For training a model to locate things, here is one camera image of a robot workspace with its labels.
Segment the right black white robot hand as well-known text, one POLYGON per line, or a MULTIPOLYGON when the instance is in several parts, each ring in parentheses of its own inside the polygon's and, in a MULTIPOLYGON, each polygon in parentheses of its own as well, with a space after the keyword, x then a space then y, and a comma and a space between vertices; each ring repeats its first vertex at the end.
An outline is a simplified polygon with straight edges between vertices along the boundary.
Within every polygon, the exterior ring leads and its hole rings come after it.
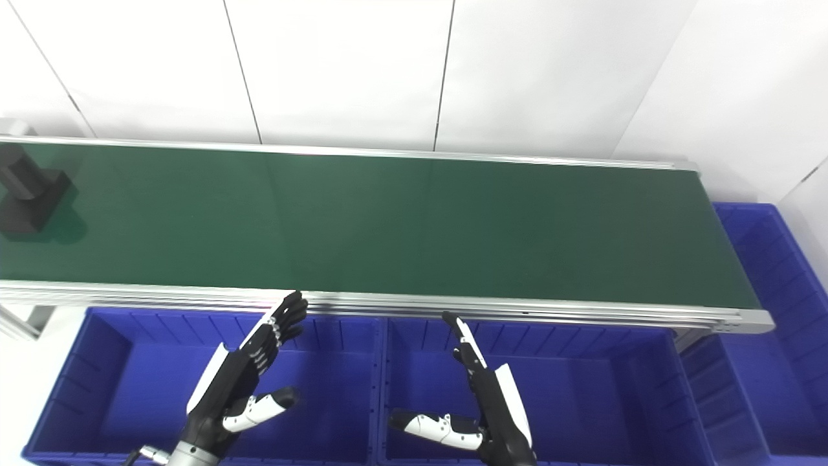
POLYGON ((446 447, 474 451, 486 465, 536 465, 527 413, 510 366, 493 369, 488 365, 461 316, 444 311, 442 320, 459 341, 452 355, 465 370, 479 419, 394 409, 389 426, 446 447))

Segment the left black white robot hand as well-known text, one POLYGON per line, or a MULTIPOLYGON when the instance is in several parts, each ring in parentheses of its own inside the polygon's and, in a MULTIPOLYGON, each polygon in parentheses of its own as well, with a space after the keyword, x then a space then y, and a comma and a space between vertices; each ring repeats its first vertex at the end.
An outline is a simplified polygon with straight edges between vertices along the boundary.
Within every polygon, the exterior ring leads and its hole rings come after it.
POLYGON ((298 337, 308 301, 299 290, 267 310, 237 349, 216 348, 190 396, 187 419, 177 450, 186 456, 219 462, 242 431, 250 430, 292 408, 298 391, 284 387, 255 394, 285 342, 298 337))

